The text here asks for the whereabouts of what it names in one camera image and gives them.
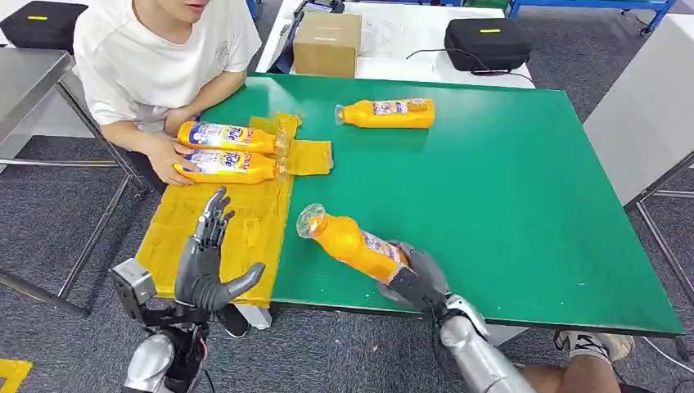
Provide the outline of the person's left hand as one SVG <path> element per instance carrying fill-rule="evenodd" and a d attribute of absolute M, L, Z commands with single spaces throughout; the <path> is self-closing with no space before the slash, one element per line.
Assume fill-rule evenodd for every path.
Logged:
<path fill-rule="evenodd" d="M 199 117 L 199 112 L 195 112 L 187 106 L 170 109 L 164 119 L 164 131 L 169 136 L 175 137 L 184 123 L 198 120 Z"/>

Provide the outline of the person's right hand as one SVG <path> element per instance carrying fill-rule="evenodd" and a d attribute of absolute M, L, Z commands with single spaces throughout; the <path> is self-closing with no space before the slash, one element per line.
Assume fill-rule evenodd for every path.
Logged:
<path fill-rule="evenodd" d="M 177 168 L 188 169 L 197 172 L 198 168 L 192 164 L 186 155 L 192 154 L 190 147 L 174 141 L 172 138 L 158 134 L 146 134 L 142 153 L 151 162 L 152 169 L 159 178 L 167 184 L 187 186 L 194 181 L 183 174 Z"/>

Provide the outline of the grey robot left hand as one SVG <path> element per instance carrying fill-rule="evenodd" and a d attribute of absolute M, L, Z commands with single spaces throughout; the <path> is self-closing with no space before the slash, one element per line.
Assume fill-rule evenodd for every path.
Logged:
<path fill-rule="evenodd" d="M 255 287 L 266 265 L 253 263 L 241 276 L 223 282 L 220 278 L 221 250 L 228 221 L 235 215 L 226 210 L 230 203 L 224 186 L 205 203 L 196 226 L 178 262 L 174 299 L 181 304 L 208 312 L 222 309 L 238 296 Z"/>

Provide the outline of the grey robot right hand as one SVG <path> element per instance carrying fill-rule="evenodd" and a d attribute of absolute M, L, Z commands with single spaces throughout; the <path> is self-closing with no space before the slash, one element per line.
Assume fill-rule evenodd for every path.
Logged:
<path fill-rule="evenodd" d="M 408 267 L 401 269 L 388 283 L 376 283 L 379 293 L 398 304 L 408 306 L 439 320 L 447 313 L 448 282 L 435 260 L 409 243 L 389 241 L 405 257 Z"/>

